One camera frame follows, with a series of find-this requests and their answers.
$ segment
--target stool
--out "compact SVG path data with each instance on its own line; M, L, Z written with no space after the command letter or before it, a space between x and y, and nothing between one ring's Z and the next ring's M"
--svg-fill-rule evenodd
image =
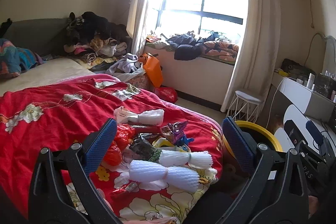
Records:
M229 106L229 109L227 110L227 117L231 116L232 119L236 120L237 115L239 114L239 120L242 120L244 116L246 116L246 121L255 123L257 121L257 118L259 116L259 105L263 103L263 99L259 95L255 95L253 92L245 89L239 89L236 90L236 95L233 97L231 105ZM232 110L231 107L236 104L236 109Z

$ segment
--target black baseboard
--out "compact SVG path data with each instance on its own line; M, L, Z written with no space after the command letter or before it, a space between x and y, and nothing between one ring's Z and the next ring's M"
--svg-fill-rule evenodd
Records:
M184 92L179 91L179 90L177 90L176 92L177 92L177 95L184 100L191 101L195 104L199 104L201 106L205 106L205 107L211 108L213 110L221 111L222 106L219 105L219 104L216 104L214 102L210 102L210 101L202 99L202 98L198 98L196 96L190 95L188 93L184 93Z

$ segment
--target floor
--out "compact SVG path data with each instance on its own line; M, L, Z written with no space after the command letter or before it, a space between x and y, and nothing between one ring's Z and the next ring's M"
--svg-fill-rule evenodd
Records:
M211 108L208 108L208 107L205 107L205 106L201 106L199 104L195 104L193 102L184 100L182 98L179 98L175 104L178 105L178 106L190 109L192 111L201 113L203 115L206 115L206 116L214 119L219 124L222 124L223 119L226 116L226 114L223 113L223 112L216 111L216 110L213 110Z

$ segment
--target curtain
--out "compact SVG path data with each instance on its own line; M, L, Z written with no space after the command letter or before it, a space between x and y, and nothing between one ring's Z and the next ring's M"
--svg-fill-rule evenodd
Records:
M245 34L222 112L229 108L239 88L248 89L266 99L278 54L280 16L280 0L248 0Z
M131 53L140 55L146 42L144 22L147 11L147 0L131 0L127 21L127 32L133 38Z

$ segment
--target metal bolt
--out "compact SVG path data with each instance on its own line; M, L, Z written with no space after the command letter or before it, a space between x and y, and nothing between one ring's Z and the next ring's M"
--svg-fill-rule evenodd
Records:
M297 155L297 151L295 149L290 149L290 152L293 154L293 155Z
M267 148L268 148L267 145L263 144L263 143L261 143L260 145L258 145L258 147L259 147L260 150L263 150L263 151L266 151Z
M47 147L43 147L42 149L41 149L41 154L45 154L45 153L47 153L49 151L49 149L47 148Z
M74 143L72 146L71 146L71 149L72 150L78 150L81 148L81 144L80 143Z

